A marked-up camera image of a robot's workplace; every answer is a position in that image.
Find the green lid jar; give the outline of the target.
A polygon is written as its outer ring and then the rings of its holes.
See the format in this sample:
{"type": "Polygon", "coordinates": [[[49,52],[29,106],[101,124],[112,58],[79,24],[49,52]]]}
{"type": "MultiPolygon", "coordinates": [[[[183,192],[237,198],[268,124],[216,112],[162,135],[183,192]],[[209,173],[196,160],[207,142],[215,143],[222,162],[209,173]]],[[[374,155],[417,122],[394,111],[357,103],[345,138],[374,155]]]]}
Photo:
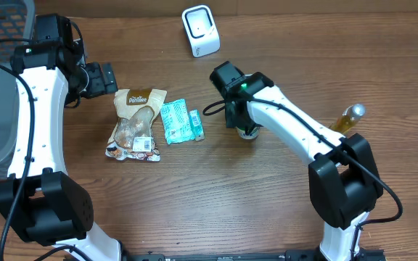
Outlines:
{"type": "Polygon", "coordinates": [[[258,137],[260,128],[258,126],[251,128],[236,128],[236,131],[240,138],[243,138],[244,140],[253,140],[258,137]]]}

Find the small teal tissue pack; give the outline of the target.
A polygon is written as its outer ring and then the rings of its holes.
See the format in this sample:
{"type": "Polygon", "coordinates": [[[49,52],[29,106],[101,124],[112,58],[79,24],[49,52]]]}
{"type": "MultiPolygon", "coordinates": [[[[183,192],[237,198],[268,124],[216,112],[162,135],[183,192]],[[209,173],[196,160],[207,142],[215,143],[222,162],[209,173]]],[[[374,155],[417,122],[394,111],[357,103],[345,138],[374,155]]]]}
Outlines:
{"type": "Polygon", "coordinates": [[[202,126],[202,121],[200,119],[200,114],[196,109],[193,109],[189,112],[189,119],[195,141],[204,140],[205,134],[202,126]]]}

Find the brown snack bag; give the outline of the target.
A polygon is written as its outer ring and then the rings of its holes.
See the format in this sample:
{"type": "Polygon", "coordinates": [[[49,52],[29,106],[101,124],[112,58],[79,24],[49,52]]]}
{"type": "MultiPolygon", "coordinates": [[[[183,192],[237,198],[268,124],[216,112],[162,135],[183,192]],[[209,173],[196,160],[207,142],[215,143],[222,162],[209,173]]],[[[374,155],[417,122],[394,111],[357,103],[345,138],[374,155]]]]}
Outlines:
{"type": "Polygon", "coordinates": [[[117,124],[107,142],[105,155],[126,159],[160,161],[152,124],[160,114],[167,92],[160,89],[121,89],[115,93],[117,124]]]}

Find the teal wet wipes pack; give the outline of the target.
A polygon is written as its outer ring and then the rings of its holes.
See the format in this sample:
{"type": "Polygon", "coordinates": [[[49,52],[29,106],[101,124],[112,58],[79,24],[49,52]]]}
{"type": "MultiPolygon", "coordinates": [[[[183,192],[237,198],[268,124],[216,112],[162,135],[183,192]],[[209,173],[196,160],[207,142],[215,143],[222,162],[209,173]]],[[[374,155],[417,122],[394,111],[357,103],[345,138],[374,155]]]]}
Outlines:
{"type": "Polygon", "coordinates": [[[186,101],[178,99],[164,103],[160,110],[167,144],[194,140],[186,101]]]}

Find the yellow dish soap bottle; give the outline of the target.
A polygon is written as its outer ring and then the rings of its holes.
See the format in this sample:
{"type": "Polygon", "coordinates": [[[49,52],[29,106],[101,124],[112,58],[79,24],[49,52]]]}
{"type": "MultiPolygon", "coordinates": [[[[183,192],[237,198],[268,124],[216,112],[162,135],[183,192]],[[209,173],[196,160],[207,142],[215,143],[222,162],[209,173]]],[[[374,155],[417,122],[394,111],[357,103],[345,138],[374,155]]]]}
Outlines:
{"type": "Polygon", "coordinates": [[[349,106],[336,122],[329,126],[329,129],[341,134],[346,134],[366,114],[366,107],[363,104],[349,106]]]}

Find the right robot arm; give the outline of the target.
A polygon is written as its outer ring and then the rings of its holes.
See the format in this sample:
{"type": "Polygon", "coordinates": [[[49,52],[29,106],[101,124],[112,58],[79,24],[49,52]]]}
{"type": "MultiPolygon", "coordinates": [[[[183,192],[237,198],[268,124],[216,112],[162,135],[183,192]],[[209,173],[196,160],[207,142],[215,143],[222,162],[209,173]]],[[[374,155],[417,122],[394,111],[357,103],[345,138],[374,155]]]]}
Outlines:
{"type": "Polygon", "coordinates": [[[358,245],[358,224],[382,196],[380,175],[368,141],[324,127],[296,107],[264,74],[244,74],[231,62],[217,66],[210,81],[224,100],[226,125],[250,135],[264,127],[308,168],[311,203],[324,221],[315,249],[287,250],[286,260],[384,260],[382,250],[358,245]]]}

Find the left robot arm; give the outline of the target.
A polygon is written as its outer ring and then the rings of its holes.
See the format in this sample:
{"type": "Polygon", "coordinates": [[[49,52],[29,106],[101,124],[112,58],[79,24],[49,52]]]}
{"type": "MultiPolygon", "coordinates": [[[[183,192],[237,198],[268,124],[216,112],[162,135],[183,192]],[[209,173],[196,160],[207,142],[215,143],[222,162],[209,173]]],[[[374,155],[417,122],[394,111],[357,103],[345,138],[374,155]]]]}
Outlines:
{"type": "Polygon", "coordinates": [[[17,40],[7,72],[16,80],[19,109],[13,158],[0,181],[2,236],[14,231],[77,260],[123,260],[121,243],[95,223],[91,197],[67,174],[63,154],[64,109],[115,93],[111,65],[87,62],[78,26],[45,14],[31,38],[17,40]]]}

